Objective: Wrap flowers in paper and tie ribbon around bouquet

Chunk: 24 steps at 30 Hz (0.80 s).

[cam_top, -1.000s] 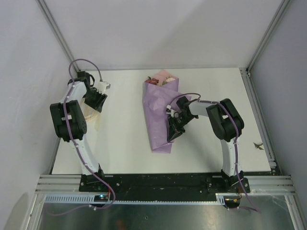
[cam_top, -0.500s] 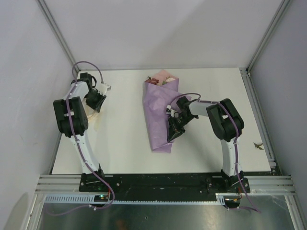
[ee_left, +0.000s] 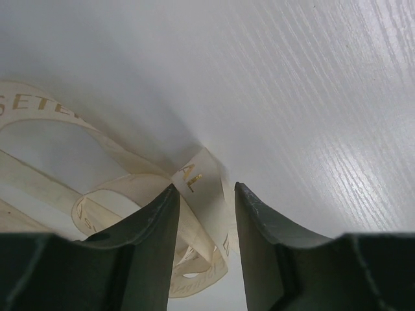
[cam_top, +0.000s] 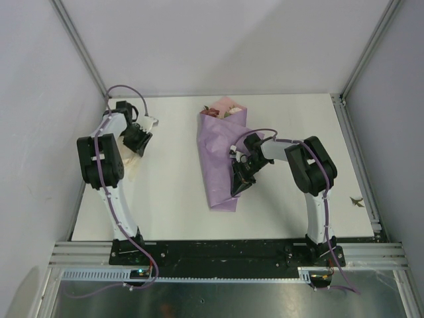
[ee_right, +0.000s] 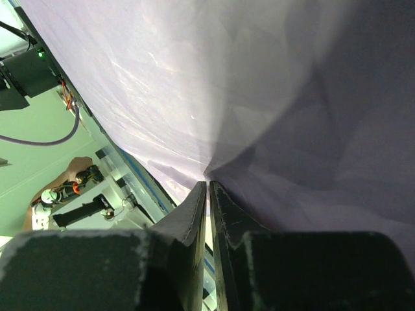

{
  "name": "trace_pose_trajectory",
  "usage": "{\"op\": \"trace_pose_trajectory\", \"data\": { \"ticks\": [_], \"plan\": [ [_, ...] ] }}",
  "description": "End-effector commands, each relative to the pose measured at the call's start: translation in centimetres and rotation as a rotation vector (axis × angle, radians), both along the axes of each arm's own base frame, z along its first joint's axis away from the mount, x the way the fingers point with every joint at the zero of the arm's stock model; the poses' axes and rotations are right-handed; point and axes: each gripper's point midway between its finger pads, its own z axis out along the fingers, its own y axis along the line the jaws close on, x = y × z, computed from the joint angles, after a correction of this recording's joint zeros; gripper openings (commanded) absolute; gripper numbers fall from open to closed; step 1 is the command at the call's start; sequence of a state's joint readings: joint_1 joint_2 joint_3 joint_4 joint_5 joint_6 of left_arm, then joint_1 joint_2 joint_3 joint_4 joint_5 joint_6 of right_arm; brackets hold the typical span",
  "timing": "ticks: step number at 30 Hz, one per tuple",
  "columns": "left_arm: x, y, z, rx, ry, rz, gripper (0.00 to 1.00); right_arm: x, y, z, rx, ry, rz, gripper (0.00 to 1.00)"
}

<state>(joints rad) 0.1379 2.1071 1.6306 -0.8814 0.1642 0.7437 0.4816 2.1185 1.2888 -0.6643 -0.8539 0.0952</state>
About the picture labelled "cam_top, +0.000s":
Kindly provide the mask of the cream ribbon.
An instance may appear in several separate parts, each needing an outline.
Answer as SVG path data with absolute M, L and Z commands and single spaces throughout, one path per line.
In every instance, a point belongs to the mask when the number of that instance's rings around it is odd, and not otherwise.
M 125 177 L 130 182 L 133 182 L 138 174 L 138 169 L 142 158 L 136 152 L 133 152 L 130 148 L 124 145 L 122 136 L 118 138 L 117 146 L 123 161 Z

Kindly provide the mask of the pink wrapping paper sheet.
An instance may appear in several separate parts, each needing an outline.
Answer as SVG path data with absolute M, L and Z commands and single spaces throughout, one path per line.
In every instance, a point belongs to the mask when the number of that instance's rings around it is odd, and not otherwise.
M 233 105 L 242 111 L 224 118 L 225 112 Z M 222 97 L 211 104 L 220 110 L 217 118 L 199 114 L 197 147 L 205 185 L 208 206 L 213 211 L 235 212 L 237 197 L 232 197 L 231 182 L 233 169 L 229 150 L 236 145 L 237 150 L 247 152 L 239 136 L 250 132 L 246 126 L 247 108 L 239 105 L 229 97 Z

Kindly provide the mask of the light pink rose stem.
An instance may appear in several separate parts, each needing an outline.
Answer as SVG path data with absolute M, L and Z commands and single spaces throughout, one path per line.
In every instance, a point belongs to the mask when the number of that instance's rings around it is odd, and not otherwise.
M 240 108 L 240 107 L 237 107 L 237 106 L 235 106 L 235 105 L 233 105 L 232 107 L 230 107 L 226 112 L 225 112 L 225 114 L 224 114 L 224 118 L 227 118 L 227 117 L 229 117 L 229 116 L 231 116 L 231 115 L 234 115 L 235 113 L 238 113 L 238 112 L 240 112 L 240 111 L 242 111 L 242 108 Z

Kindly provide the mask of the dark pink rose stem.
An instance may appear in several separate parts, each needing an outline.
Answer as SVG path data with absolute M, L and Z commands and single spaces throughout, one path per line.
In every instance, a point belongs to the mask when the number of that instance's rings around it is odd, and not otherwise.
M 208 107 L 206 105 L 203 107 L 203 110 L 201 111 L 202 115 L 207 115 L 214 118 L 217 118 L 219 116 L 219 113 L 220 113 L 220 110 L 214 107 Z

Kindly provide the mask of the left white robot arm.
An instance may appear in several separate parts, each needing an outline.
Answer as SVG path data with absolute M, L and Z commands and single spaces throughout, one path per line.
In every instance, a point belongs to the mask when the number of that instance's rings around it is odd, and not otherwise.
M 118 141 L 121 139 L 124 148 L 132 154 L 143 157 L 157 120 L 145 116 L 139 124 L 138 115 L 134 105 L 118 101 L 114 109 L 104 112 L 101 124 L 91 135 L 76 142 L 82 178 L 98 192 L 108 208 L 114 239 L 129 242 L 123 256 L 134 265 L 145 260 L 146 248 L 123 191 L 125 165 Z

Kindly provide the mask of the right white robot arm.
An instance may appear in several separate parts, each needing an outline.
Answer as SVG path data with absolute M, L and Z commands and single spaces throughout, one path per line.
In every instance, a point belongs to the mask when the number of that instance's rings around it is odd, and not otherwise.
M 254 175 L 267 164 L 281 160 L 289 164 L 297 188 L 304 194 L 307 206 L 306 249 L 286 251 L 287 263 L 308 261 L 325 266 L 336 257 L 337 238 L 330 225 L 329 196 L 337 177 L 337 168 L 316 136 L 305 140 L 261 139 L 256 133 L 244 137 L 245 154 L 235 144 L 229 148 L 233 177 L 231 195 L 236 197 L 256 183 Z

